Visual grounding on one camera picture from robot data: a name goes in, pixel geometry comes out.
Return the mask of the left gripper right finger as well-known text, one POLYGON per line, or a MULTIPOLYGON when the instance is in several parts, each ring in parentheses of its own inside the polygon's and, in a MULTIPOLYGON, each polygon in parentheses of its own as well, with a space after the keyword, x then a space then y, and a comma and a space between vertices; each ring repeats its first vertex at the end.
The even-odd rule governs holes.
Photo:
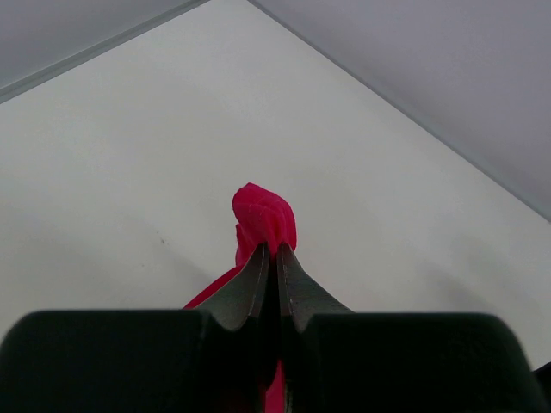
POLYGON ((276 255, 276 273, 282 319, 302 333, 316 315, 351 314, 300 265, 292 248, 282 243, 276 255))

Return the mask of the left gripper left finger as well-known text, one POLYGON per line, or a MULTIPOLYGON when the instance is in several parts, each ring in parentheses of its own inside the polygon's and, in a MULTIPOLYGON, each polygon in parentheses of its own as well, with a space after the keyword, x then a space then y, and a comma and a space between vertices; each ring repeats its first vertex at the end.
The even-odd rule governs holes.
POLYGON ((269 265, 269 246, 260 244, 238 274, 195 309, 206 311, 225 330, 240 330, 262 312, 269 265))

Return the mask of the magenta t shirt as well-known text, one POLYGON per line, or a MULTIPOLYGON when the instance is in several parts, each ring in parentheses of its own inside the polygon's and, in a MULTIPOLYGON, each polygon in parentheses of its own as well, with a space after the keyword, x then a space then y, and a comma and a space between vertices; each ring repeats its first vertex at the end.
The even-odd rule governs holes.
MULTIPOLYGON (((183 307, 184 310, 196 310, 200 304, 203 304, 235 278, 259 244, 268 244, 270 263, 274 264, 280 244, 288 244, 292 251, 296 249, 297 230, 294 212, 278 194, 249 182, 233 196, 232 210, 237 220, 235 228, 238 247, 235 266, 192 298, 183 307)), ((270 344, 276 344, 276 341, 281 339, 281 324, 276 321, 275 315, 273 320, 268 328, 268 332, 273 337, 270 339, 270 344)), ((284 412, 284 378, 282 358, 278 355, 274 377, 264 393, 264 412, 284 412)))

